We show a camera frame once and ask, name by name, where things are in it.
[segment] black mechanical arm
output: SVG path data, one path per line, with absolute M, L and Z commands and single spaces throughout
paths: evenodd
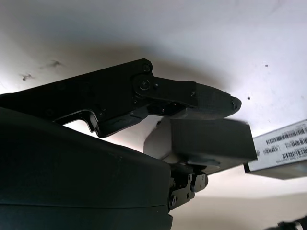
M 169 211 L 206 187 L 205 167 L 62 126 L 80 119 L 104 138 L 147 115 L 220 119 L 241 107 L 221 90 L 152 70 L 140 59 L 0 97 L 0 228 L 171 228 Z
M 241 101 L 193 81 L 154 77 L 140 59 L 29 90 L 3 95 L 0 106 L 66 124 L 84 120 L 100 138 L 135 125 L 147 115 L 218 119 L 236 113 Z

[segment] black plastic housing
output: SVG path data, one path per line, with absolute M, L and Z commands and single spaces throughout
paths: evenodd
M 257 159 L 249 125 L 229 119 L 164 118 L 147 137 L 144 153 L 205 168 L 208 175 Z
M 0 108 L 0 228 L 169 230 L 170 167 Z

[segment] screw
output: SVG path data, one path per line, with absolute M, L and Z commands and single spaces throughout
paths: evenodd
M 143 70 L 144 70 L 145 72 L 149 72 L 149 71 L 150 71 L 150 66 L 149 66 L 148 64 L 144 64 L 144 65 L 143 65 Z
M 236 110 L 238 108 L 238 106 L 235 104 L 234 101 L 232 101 L 232 105 L 233 105 L 233 110 Z
M 98 113 L 98 119 L 102 119 L 105 116 L 105 112 L 101 111 Z
M 47 109 L 45 111 L 45 113 L 46 113 L 47 116 L 53 116 L 54 115 L 54 111 L 52 109 Z
M 173 195 L 172 198 L 171 198 L 171 206 L 175 206 L 176 201 L 177 201 L 177 197 L 175 195 Z
M 150 86 L 150 83 L 148 80 L 143 80 L 141 81 L 140 83 L 140 89 L 141 90 L 148 90 L 149 89 L 149 86 Z
M 58 90 L 64 90 L 65 88 L 66 88 L 66 86 L 63 82 L 57 85 Z

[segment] bolt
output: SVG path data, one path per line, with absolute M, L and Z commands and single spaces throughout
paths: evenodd
M 172 207 L 175 206 L 176 201 L 177 201 L 177 197 L 175 195 L 173 195 L 172 198 L 171 198 L 171 206 Z
M 141 81 L 140 83 L 140 89 L 141 90 L 148 90 L 149 89 L 149 86 L 150 86 L 150 83 L 148 80 L 143 80 Z
M 144 65 L 143 65 L 143 70 L 144 70 L 145 72 L 149 72 L 149 71 L 150 71 L 150 66 L 149 66 L 148 64 L 144 64 Z

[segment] barcode sticker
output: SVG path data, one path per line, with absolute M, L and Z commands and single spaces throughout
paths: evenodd
M 307 148 L 296 149 L 292 152 L 283 153 L 283 158 L 296 158 L 296 157 L 304 157 L 307 155 Z
M 270 153 L 274 153 L 274 152 L 277 152 L 279 151 L 279 145 L 278 146 L 272 146 L 272 147 L 269 147 L 269 148 L 265 148 L 263 150 L 263 153 L 264 154 L 270 154 Z
M 254 138 L 258 160 L 250 171 L 307 160 L 307 121 L 280 128 Z

